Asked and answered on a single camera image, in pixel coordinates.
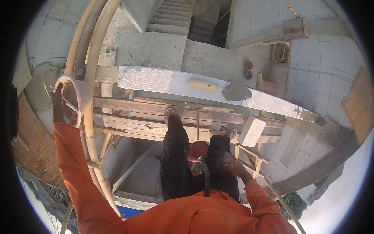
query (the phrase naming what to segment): orange shirt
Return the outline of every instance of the orange shirt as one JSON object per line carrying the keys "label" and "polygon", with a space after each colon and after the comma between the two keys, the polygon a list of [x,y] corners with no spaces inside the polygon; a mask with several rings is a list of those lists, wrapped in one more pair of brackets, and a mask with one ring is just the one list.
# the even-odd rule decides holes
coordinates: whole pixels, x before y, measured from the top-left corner
{"label": "orange shirt", "polygon": [[53,125],[58,166],[73,201],[78,230],[83,233],[293,233],[279,205],[251,179],[245,185],[253,212],[227,193],[213,189],[165,201],[122,221],[92,182],[80,140],[80,130]]}

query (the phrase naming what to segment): orange sleeve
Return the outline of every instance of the orange sleeve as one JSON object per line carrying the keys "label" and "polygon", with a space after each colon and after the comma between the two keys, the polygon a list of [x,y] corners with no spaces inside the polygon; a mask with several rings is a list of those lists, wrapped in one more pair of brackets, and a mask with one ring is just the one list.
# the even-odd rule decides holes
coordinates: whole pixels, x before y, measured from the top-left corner
{"label": "orange sleeve", "polygon": [[127,233],[122,221],[93,183],[80,129],[65,123],[53,125],[58,167],[77,214],[79,233]]}
{"label": "orange sleeve", "polygon": [[259,233],[293,233],[296,229],[281,214],[280,206],[257,183],[250,179],[245,185],[247,200],[252,208],[252,217],[257,218],[255,230]]}

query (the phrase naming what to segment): black pants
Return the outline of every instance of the black pants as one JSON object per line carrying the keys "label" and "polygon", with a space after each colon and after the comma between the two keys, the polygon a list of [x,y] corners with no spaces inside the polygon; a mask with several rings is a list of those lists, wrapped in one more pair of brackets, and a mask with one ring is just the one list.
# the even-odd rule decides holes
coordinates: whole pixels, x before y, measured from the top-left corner
{"label": "black pants", "polygon": [[[205,184],[205,174],[193,177],[188,167],[189,140],[179,116],[171,115],[168,124],[169,130],[163,141],[161,159],[161,188],[164,201],[204,191]],[[230,139],[220,135],[212,136],[206,160],[211,189],[226,192],[239,202],[237,178],[224,168],[224,160],[227,158],[233,158],[230,153]]]}

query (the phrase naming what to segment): tree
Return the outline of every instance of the tree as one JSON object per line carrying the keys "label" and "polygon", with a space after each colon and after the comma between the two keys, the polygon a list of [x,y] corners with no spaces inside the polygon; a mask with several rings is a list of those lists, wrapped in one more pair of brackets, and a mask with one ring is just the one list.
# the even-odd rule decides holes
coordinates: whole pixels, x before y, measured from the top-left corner
{"label": "tree", "polygon": [[307,204],[305,201],[302,200],[302,198],[296,193],[292,192],[290,194],[287,194],[283,197],[286,204],[289,206],[289,208],[292,210],[292,212],[295,214],[297,219],[300,219],[303,215],[303,211],[306,210]]}

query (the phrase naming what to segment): person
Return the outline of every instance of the person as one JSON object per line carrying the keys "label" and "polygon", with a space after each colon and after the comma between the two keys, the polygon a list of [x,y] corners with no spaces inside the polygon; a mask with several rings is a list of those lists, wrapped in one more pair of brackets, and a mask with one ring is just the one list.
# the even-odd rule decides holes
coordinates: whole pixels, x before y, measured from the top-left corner
{"label": "person", "polygon": [[[168,132],[163,142],[161,184],[164,202],[122,220],[99,192],[89,174],[80,129],[64,121],[59,85],[52,96],[53,129],[59,169],[73,201],[77,226],[83,233],[292,233],[279,205],[230,153],[230,138],[212,136],[205,176],[193,177],[187,166],[188,137],[173,109],[165,112]],[[251,209],[238,202],[237,178],[243,180]]]}

